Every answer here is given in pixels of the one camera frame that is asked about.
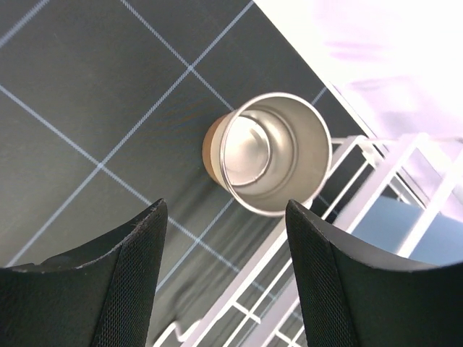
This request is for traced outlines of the steel cup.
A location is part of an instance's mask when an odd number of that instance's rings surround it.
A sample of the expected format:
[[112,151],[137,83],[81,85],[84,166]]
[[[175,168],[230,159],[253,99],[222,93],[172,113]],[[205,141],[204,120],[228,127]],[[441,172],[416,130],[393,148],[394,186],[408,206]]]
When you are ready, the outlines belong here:
[[328,180],[331,135],[321,114],[290,93],[256,96],[215,120],[203,139],[208,175],[247,210],[281,217],[311,206]]

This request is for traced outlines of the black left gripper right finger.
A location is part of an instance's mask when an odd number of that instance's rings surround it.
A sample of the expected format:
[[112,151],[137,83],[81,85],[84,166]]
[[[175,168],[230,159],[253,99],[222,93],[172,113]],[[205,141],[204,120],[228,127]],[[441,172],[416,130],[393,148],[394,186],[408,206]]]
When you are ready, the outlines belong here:
[[460,346],[462,264],[377,248],[295,200],[286,233],[309,346]]

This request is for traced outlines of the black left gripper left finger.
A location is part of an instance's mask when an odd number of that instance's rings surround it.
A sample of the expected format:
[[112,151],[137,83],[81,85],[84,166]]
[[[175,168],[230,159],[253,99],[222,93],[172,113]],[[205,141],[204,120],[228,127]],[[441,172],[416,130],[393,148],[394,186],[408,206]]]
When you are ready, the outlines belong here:
[[166,238],[158,200],[41,264],[1,269],[3,346],[144,346]]

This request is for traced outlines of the black grid mat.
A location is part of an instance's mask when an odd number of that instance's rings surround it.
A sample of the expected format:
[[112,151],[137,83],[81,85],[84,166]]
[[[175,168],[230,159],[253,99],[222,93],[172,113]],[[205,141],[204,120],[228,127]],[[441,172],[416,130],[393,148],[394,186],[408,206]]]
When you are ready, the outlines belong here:
[[1,263],[40,263],[163,198],[148,340],[202,317],[276,225],[214,183],[213,121],[283,91],[360,128],[249,1],[1,3]]

